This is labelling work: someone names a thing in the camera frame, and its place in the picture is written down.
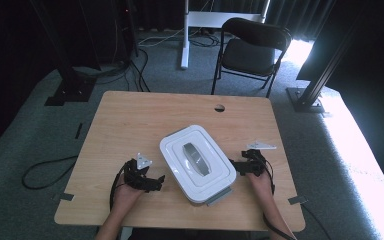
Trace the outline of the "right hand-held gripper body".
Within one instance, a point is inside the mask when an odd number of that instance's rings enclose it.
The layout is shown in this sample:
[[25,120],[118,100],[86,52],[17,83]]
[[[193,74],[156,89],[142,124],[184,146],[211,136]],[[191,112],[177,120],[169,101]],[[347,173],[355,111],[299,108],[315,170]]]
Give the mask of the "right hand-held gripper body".
[[247,144],[247,149],[241,152],[243,158],[247,160],[246,173],[253,173],[255,176],[260,176],[264,171],[269,175],[273,174],[271,163],[263,156],[262,150],[276,150],[275,145],[254,141]]

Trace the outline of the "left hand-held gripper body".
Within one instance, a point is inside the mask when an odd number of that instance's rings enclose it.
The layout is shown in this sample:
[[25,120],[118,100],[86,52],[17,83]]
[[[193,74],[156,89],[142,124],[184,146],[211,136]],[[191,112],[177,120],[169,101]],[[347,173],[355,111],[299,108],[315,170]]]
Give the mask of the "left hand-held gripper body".
[[123,166],[124,182],[137,190],[152,191],[153,180],[146,174],[153,161],[138,153],[135,158],[127,161]]

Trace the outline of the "white lidded storage box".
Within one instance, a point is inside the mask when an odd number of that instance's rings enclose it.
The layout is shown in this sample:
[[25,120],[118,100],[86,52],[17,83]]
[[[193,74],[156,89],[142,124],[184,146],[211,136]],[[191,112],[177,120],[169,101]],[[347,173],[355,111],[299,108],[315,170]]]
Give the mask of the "white lidded storage box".
[[160,150],[191,203],[211,206],[232,193],[237,171],[203,127],[191,125],[167,135]]

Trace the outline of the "person's left hand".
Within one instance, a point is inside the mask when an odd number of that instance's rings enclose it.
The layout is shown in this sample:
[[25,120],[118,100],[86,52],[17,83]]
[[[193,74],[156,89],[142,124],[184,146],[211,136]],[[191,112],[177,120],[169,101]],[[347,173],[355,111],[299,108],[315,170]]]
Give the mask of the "person's left hand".
[[125,183],[117,184],[111,211],[117,215],[126,215],[142,194],[142,190],[134,189]]

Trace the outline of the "person's right hand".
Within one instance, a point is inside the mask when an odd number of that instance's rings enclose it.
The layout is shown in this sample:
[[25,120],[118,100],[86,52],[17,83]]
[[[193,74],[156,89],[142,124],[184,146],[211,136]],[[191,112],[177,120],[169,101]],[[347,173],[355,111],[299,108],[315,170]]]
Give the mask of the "person's right hand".
[[267,172],[262,173],[260,176],[248,173],[247,177],[250,180],[254,193],[259,200],[262,202],[268,202],[273,199],[271,179]]

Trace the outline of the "black metal stand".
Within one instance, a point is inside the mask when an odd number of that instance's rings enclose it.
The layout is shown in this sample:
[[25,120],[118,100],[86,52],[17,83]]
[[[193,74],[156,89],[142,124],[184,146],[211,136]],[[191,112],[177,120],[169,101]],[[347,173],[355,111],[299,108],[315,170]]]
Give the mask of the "black metal stand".
[[54,28],[43,0],[29,0],[47,36],[47,44],[52,61],[62,80],[46,106],[63,106],[66,102],[88,102],[94,89],[96,78],[79,76],[73,69],[67,53]]
[[308,86],[287,89],[296,112],[324,112],[324,107],[319,100],[321,90],[350,47],[366,6],[367,0],[335,0],[297,76],[298,80],[308,80]]

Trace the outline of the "black folding chair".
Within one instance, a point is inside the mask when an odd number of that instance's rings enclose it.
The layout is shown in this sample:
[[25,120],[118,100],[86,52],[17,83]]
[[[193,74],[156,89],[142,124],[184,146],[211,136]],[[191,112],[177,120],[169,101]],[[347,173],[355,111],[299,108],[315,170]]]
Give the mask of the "black folding chair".
[[215,94],[222,74],[227,73],[262,81],[269,97],[291,41],[287,28],[239,17],[228,19],[221,28],[211,94]]

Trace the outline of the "dark equipment rack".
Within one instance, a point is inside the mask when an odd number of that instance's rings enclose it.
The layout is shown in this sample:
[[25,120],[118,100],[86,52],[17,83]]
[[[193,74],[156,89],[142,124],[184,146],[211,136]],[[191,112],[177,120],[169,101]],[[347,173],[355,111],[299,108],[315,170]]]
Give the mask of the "dark equipment rack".
[[79,0],[98,64],[127,67],[138,54],[133,0]]

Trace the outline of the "white desk frame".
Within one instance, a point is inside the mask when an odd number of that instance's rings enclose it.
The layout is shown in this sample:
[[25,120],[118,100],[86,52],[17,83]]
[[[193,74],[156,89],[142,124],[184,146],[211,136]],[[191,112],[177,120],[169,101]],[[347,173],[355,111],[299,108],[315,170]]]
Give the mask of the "white desk frame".
[[189,66],[189,28],[220,28],[227,20],[234,17],[264,23],[267,19],[267,13],[271,0],[264,0],[260,13],[235,13],[235,12],[203,12],[190,11],[189,0],[185,0],[184,25],[183,25],[183,48],[180,67],[187,69]]

